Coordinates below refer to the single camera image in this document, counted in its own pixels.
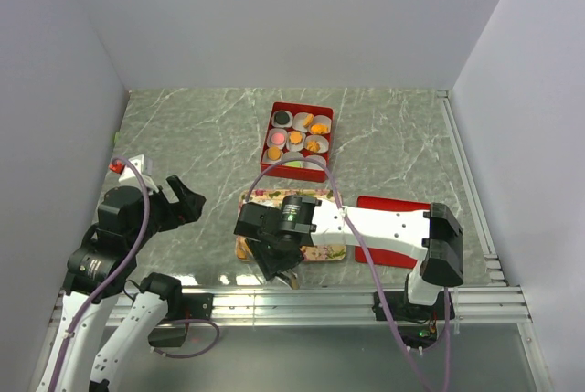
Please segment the metal tongs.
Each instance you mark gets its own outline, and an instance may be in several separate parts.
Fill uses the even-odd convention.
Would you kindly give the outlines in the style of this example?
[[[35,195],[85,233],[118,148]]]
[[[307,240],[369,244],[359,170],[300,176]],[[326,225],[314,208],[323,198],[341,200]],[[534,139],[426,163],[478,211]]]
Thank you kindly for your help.
[[[277,279],[284,283],[285,285],[287,285],[292,290],[298,290],[300,288],[299,281],[297,280],[297,275],[291,270],[279,272],[277,275]]]

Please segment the orange round cookie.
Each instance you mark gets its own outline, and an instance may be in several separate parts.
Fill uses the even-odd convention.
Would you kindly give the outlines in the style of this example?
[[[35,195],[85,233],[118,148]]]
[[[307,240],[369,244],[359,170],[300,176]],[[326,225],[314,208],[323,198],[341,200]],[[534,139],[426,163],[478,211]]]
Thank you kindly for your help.
[[[282,158],[282,150],[277,146],[269,147],[266,156],[269,161],[277,162]]]

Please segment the red box lid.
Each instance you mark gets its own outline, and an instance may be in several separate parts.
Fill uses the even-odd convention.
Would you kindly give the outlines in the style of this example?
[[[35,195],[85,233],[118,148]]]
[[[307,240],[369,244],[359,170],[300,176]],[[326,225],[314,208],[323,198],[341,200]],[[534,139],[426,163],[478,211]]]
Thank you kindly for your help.
[[[430,220],[424,213],[430,209],[426,202],[360,196],[349,217],[374,264],[413,269],[427,254],[423,242],[430,236]]]

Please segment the pink sandwich cookie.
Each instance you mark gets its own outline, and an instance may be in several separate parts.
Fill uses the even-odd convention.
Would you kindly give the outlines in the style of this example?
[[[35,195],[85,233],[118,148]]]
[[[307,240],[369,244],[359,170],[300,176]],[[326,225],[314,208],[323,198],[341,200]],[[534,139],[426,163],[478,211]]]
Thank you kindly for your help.
[[[273,145],[282,145],[285,143],[285,141],[286,141],[286,136],[283,133],[274,132],[271,135],[271,143]]]

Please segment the small orange flower cookie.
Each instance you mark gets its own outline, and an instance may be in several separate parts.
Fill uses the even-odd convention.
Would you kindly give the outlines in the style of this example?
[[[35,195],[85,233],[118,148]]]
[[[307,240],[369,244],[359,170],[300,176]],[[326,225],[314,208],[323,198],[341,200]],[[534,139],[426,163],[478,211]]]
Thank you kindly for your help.
[[[298,145],[303,142],[304,134],[302,132],[293,131],[289,133],[289,142],[292,145]]]

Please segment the red cookie box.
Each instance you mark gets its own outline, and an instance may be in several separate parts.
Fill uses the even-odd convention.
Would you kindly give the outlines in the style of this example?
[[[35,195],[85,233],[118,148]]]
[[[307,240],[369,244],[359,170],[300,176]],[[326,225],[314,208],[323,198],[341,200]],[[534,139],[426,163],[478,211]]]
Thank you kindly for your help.
[[[261,145],[260,166],[269,176],[322,183],[333,148],[334,111],[277,101]]]

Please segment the orange fish-shaped cookie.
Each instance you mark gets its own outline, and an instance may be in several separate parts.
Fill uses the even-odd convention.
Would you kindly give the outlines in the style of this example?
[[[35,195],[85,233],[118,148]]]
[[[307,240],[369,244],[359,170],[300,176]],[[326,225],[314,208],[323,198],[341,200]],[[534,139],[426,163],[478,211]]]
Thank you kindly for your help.
[[[311,134],[328,134],[329,133],[329,127],[325,124],[321,124],[321,123],[317,123],[314,124],[310,127],[310,133]]]

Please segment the tan round biscuit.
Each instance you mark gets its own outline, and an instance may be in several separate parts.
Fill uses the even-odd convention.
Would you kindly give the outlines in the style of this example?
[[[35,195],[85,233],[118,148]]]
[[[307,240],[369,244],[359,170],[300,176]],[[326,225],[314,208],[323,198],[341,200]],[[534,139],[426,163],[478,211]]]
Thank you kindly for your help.
[[[308,113],[303,119],[303,127],[308,128],[314,120],[314,116],[311,113]]]

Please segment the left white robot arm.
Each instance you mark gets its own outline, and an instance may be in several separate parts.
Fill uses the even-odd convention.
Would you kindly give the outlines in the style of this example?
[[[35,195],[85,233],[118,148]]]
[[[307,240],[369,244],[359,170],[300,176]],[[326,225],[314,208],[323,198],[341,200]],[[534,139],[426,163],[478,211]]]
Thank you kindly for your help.
[[[105,193],[97,222],[69,256],[58,332],[38,390],[112,391],[130,353],[161,321],[187,318],[180,280],[154,272],[141,281],[120,327],[102,341],[140,249],[152,236],[194,223],[202,215],[204,196],[176,175],[166,182],[175,202],[147,177],[123,181]]]

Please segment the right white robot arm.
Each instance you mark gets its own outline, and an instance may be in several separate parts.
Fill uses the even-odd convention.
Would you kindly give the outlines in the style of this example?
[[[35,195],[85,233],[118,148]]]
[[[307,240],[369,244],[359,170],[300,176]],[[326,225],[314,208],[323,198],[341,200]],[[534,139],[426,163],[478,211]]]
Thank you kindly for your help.
[[[430,312],[445,288],[463,284],[463,228],[444,204],[395,211],[338,206],[315,196],[288,195],[279,207],[242,205],[234,228],[245,238],[266,280],[295,267],[309,246],[353,246],[366,254],[393,252],[415,261],[403,310]]]

